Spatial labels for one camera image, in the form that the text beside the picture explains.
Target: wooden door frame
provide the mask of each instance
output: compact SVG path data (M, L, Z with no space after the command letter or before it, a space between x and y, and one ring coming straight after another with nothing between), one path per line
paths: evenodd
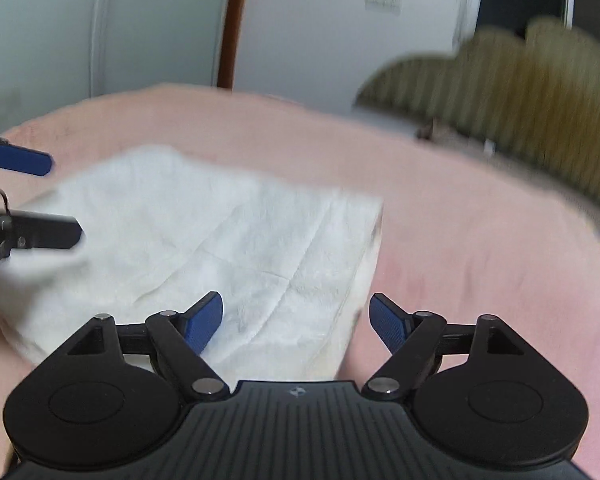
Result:
M243 9L244 0L227 1L218 66L218 88L231 90L234 87L235 56L238 52Z

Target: pink blanket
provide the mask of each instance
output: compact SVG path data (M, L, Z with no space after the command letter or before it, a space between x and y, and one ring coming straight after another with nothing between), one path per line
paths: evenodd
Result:
M586 396L575 461L600 479L600 244L561 201L485 166L270 98L161 86L65 108L8 132L52 152L53 177L0 171L14 204L131 146L167 143L204 160L384 198L373 291L448 322L501 316ZM362 383L388 353L365 312L341 377ZM0 409L26 373L0 339ZM6 437L0 426L0 471Z

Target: cable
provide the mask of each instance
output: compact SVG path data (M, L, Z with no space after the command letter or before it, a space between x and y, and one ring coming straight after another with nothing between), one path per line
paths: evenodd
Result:
M9 212L9 199L7 198L7 194L0 189L0 196L2 197L2 201L4 202L4 211L7 215L11 215Z

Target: logo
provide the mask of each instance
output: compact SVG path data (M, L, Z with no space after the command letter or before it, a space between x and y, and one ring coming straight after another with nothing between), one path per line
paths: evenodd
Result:
M297 399L298 397L302 397L306 393L306 390L302 386L296 386L295 388L291 388L289 393Z

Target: blue gripper pad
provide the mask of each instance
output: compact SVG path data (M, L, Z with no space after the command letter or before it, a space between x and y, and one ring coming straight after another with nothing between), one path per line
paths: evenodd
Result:
M53 167L54 160L48 153L20 148L11 144L0 144L0 168L45 176Z
M369 302L369 321L391 354L412 332L410 316L384 294L374 294Z
M210 292L187 310L184 317L189 317L184 326L184 340L200 355L222 323L222 297Z

